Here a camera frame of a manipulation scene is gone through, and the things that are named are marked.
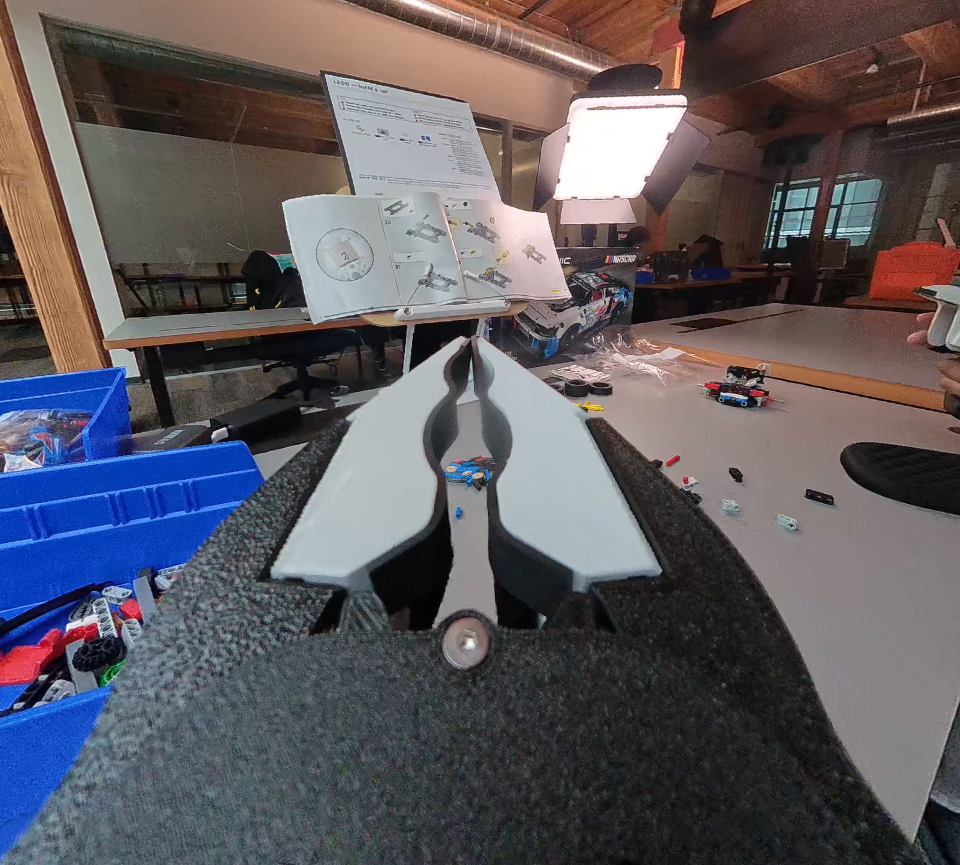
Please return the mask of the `black box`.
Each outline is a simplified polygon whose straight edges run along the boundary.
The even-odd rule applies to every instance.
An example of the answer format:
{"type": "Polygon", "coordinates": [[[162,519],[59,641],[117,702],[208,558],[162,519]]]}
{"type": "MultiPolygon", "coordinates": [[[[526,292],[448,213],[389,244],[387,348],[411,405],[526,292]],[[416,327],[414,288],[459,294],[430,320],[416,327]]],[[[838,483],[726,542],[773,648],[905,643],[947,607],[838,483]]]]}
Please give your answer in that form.
{"type": "Polygon", "coordinates": [[[259,442],[295,427],[302,405],[290,398],[264,398],[210,418],[210,442],[259,442]]]}

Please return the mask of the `bag of toy pieces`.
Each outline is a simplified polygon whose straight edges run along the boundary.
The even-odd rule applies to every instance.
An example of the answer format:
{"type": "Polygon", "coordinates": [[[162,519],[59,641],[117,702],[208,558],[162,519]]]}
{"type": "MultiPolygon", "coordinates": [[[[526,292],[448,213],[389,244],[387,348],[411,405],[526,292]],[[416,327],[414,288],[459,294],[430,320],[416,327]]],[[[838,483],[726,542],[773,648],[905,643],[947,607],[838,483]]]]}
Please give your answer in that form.
{"type": "Polygon", "coordinates": [[[86,461],[89,412],[16,410],[1,415],[1,473],[28,472],[86,461]]]}

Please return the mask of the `blue bin with loose pieces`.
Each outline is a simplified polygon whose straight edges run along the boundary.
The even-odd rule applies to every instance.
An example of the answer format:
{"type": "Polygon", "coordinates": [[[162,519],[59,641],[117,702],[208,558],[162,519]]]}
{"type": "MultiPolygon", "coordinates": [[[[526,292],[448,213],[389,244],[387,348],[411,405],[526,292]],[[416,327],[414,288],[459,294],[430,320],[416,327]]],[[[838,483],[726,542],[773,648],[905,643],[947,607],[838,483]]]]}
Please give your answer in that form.
{"type": "Polygon", "coordinates": [[[2,718],[3,854],[14,846],[64,780],[96,725],[113,683],[2,718]]]}

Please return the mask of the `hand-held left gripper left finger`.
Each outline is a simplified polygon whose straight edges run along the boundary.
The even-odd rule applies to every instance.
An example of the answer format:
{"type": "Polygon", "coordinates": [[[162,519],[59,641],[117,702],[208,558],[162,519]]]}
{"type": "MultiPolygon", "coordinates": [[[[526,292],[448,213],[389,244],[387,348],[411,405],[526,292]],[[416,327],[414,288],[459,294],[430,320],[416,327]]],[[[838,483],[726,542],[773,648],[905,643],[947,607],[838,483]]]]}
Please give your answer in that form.
{"type": "Polygon", "coordinates": [[[270,568],[275,581],[364,591],[447,513],[442,461],[471,374],[459,337],[347,417],[344,437],[270,568]]]}

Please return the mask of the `toy car box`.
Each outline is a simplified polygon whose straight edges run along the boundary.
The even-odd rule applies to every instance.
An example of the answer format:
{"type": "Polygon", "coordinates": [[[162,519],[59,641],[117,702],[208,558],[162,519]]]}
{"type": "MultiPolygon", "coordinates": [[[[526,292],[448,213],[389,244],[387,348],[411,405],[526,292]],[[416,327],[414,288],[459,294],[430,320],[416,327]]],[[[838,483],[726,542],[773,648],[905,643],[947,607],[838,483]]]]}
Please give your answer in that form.
{"type": "Polygon", "coordinates": [[[557,255],[565,297],[533,300],[514,316],[486,321],[486,340],[528,368],[585,355],[607,328],[632,324],[636,247],[564,247],[557,255]]]}

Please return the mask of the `black office chair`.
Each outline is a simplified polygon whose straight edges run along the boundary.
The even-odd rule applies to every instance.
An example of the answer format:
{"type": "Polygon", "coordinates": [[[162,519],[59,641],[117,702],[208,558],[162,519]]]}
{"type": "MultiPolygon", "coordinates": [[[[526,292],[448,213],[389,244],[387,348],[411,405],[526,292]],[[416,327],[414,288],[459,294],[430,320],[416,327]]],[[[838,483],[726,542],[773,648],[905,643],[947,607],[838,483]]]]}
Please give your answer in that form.
{"type": "MultiPolygon", "coordinates": [[[[249,310],[306,307],[299,271],[293,266],[282,268],[279,261],[266,251],[252,251],[242,266],[241,274],[246,283],[249,310]]],[[[258,338],[255,345],[255,356],[260,359],[264,374],[282,369],[290,369],[294,373],[291,380],[277,386],[272,393],[273,398],[285,399],[300,393],[304,402],[308,403],[313,393],[323,392],[335,397],[350,391],[348,386],[334,377],[318,377],[310,373],[311,367],[319,364],[335,372],[335,361],[344,351],[351,348],[359,351],[359,337],[350,329],[277,334],[258,338]]]]}

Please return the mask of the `large blue storage bin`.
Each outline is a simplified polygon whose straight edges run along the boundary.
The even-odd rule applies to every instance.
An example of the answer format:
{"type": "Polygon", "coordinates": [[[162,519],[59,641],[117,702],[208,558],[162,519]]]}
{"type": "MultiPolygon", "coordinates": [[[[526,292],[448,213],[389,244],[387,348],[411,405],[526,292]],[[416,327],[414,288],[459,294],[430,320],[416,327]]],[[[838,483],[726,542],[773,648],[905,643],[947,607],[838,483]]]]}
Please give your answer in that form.
{"type": "Polygon", "coordinates": [[[2,615],[187,562],[263,482],[243,442],[3,475],[2,615]]]}

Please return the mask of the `studio light panel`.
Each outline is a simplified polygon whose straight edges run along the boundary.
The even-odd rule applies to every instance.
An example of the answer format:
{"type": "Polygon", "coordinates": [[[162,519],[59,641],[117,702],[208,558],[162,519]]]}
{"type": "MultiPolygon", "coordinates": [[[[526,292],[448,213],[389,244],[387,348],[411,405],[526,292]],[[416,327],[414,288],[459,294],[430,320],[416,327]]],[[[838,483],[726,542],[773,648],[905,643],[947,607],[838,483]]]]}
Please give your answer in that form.
{"type": "Polygon", "coordinates": [[[541,141],[534,209],[572,202],[586,223],[612,223],[642,198],[663,214],[713,140],[688,107],[677,90],[575,97],[566,123],[541,141]]]}

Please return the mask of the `clear plastic bags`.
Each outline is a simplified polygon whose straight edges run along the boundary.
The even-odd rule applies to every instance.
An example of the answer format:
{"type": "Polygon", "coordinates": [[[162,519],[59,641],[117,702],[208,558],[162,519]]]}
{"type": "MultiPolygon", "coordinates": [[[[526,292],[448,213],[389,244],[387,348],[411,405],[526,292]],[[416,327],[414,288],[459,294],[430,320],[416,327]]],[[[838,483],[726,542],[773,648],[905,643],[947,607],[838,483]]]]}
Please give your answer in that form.
{"type": "Polygon", "coordinates": [[[547,374],[555,379],[582,379],[589,384],[612,384],[615,379],[635,377],[651,379],[663,387],[693,381],[697,367],[683,361],[686,354],[673,347],[651,350],[603,346],[594,350],[580,349],[566,356],[547,374]]]}

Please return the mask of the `heap of small toy pieces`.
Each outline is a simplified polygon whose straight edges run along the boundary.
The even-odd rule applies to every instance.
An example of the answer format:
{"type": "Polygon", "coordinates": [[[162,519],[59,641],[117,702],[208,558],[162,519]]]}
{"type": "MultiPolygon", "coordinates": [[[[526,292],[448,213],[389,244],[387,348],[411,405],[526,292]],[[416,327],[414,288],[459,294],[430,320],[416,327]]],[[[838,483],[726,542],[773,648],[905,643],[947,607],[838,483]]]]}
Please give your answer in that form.
{"type": "Polygon", "coordinates": [[[487,455],[455,460],[443,467],[443,474],[449,483],[482,490],[490,483],[496,463],[492,456],[487,455]]]}

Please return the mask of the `long grey table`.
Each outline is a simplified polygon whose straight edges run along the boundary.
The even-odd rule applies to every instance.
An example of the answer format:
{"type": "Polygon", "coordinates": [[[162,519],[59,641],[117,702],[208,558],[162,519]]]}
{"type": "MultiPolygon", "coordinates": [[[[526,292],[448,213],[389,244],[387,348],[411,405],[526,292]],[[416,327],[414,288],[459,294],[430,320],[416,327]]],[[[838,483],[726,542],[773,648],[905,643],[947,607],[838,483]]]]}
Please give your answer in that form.
{"type": "Polygon", "coordinates": [[[213,341],[267,339],[279,335],[355,332],[359,316],[313,323],[305,308],[187,312],[177,315],[124,319],[102,338],[106,352],[126,350],[140,355],[162,427],[176,417],[167,388],[161,348],[213,341]]]}

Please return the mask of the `grey table with wooden edge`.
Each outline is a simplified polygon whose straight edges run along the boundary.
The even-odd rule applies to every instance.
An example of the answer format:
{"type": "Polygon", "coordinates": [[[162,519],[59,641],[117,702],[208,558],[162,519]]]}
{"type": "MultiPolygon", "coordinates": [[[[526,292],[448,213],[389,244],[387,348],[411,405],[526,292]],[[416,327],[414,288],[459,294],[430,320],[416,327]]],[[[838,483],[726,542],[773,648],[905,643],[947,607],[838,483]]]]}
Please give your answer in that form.
{"type": "Polygon", "coordinates": [[[914,315],[766,304],[634,324],[631,331],[717,367],[767,365],[774,380],[944,412],[947,355],[907,342],[914,315]]]}

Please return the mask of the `grey desk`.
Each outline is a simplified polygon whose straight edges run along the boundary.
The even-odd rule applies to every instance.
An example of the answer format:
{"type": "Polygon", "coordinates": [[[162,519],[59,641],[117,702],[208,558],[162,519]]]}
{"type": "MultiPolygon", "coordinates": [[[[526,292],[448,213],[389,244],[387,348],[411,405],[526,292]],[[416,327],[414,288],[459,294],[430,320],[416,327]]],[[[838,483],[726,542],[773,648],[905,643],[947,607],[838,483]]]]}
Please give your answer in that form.
{"type": "MultiPolygon", "coordinates": [[[[442,469],[493,457],[473,357],[457,410],[442,469]]],[[[438,526],[249,669],[275,820],[334,861],[896,860],[958,704],[957,522],[713,518],[591,420],[662,574],[510,595],[491,481],[442,471],[438,526]]]]}

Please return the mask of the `wooden book stand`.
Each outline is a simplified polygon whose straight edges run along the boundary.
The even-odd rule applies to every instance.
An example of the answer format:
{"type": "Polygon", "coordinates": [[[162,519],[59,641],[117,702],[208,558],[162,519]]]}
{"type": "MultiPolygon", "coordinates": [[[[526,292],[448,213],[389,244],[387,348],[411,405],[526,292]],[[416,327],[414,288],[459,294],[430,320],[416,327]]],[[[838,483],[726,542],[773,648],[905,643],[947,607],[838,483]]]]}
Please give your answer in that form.
{"type": "Polygon", "coordinates": [[[460,321],[476,321],[481,325],[489,317],[510,317],[518,315],[534,301],[534,295],[522,293],[510,295],[500,281],[500,275],[493,270],[474,273],[461,270],[464,287],[477,284],[485,295],[473,295],[454,299],[450,295],[453,284],[433,267],[429,267],[414,288],[411,299],[394,310],[366,311],[359,315],[361,321],[378,328],[406,329],[404,339],[402,375],[411,371],[415,329],[428,324],[444,324],[460,321]],[[441,300],[415,304],[413,299],[420,291],[440,291],[441,300]]]}

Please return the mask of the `orange crate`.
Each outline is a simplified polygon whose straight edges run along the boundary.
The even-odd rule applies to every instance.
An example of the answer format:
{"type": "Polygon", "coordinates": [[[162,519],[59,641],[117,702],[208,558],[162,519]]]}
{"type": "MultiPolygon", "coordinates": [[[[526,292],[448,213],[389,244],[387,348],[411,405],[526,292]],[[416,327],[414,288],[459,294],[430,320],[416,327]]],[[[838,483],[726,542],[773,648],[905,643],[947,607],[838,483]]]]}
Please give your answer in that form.
{"type": "Polygon", "coordinates": [[[875,301],[918,302],[917,288],[952,284],[958,267],[958,248],[935,242],[882,250],[873,264],[868,296],[875,301]]]}

